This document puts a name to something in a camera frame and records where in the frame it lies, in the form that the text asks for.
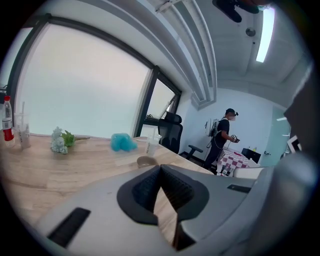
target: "table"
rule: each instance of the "table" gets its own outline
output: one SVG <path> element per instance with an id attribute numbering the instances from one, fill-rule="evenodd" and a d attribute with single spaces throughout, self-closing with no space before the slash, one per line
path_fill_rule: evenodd
<path id="1" fill-rule="evenodd" d="M 137 141 L 138 148 L 131 152 L 114 152 L 109 139 L 90 138 L 76 141 L 75 146 L 68 149 L 68 154 L 63 155 L 51 151 L 49 136 L 31 135 L 31 147 L 25 150 L 21 150 L 17 139 L 15 141 L 14 147 L 6 148 L 1 136 L 0 154 L 4 169 L 1 181 L 18 216 L 31 225 L 84 186 L 136 170 L 136 160 L 144 155 L 146 144 Z M 154 157 L 159 164 L 212 174 L 161 145 L 158 145 Z M 158 216 L 160 231 L 171 242 L 177 214 L 162 189 L 156 199 L 154 214 Z"/>
<path id="2" fill-rule="evenodd" d="M 223 149 L 217 161 L 217 176 L 231 176 L 236 167 L 246 168 L 248 158 L 234 150 Z"/>

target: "ceiling light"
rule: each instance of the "ceiling light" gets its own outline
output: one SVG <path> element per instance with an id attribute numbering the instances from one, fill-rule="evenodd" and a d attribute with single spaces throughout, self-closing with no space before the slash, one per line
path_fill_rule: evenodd
<path id="1" fill-rule="evenodd" d="M 283 121 L 283 120 L 287 120 L 286 117 L 282 117 L 282 118 L 278 118 L 277 121 Z"/>
<path id="2" fill-rule="evenodd" d="M 263 10 L 263 25 L 262 25 L 262 35 L 261 35 L 261 41 L 259 46 L 258 55 L 256 56 L 257 62 L 264 62 L 271 37 L 272 32 L 274 30 L 274 23 L 275 23 L 275 9 L 269 8 Z"/>

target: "blue sponge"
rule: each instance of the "blue sponge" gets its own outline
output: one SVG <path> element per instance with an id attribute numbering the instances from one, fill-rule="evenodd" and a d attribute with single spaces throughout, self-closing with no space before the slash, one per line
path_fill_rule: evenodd
<path id="1" fill-rule="evenodd" d="M 127 133 L 115 133 L 111 136 L 111 148 L 114 151 L 131 151 L 138 147 Z"/>

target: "man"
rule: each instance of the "man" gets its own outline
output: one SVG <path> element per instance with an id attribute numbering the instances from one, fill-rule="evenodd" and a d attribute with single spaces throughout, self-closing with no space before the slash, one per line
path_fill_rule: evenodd
<path id="1" fill-rule="evenodd" d="M 212 140 L 211 140 L 211 150 L 209 155 L 207 156 L 203 168 L 210 170 L 211 164 L 217 159 L 221 150 L 224 147 L 226 141 L 231 141 L 234 143 L 238 143 L 239 139 L 234 139 L 229 136 L 229 121 L 235 121 L 236 116 L 239 114 L 235 112 L 232 108 L 228 108 L 225 112 L 225 115 L 221 121 L 219 121 L 217 127 L 217 134 L 214 136 L 214 131 L 212 131 Z"/>

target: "plastic cup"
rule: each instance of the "plastic cup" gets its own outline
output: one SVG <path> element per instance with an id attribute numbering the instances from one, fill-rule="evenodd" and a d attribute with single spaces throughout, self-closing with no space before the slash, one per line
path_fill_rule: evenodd
<path id="1" fill-rule="evenodd" d="M 29 115 L 25 113 L 15 113 L 15 129 L 18 132 L 18 139 L 22 149 L 29 148 L 30 145 L 30 130 L 29 130 Z"/>
<path id="2" fill-rule="evenodd" d="M 144 153 L 148 156 L 148 157 L 153 157 L 155 155 L 155 152 L 157 150 L 158 144 L 160 139 L 162 138 L 161 135 L 154 135 L 150 134 L 148 136 L 148 139 L 146 141 L 146 145 L 145 145 L 145 150 Z"/>

